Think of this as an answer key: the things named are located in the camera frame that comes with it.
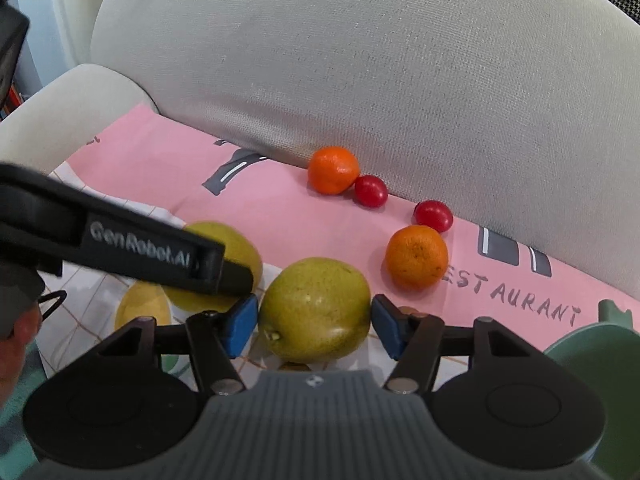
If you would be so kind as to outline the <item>person's left hand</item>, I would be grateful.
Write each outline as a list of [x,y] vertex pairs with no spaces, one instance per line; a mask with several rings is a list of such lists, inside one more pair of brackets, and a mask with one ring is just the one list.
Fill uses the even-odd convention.
[[0,404],[6,404],[20,379],[29,344],[40,331],[39,304],[33,304],[14,323],[13,335],[0,344]]

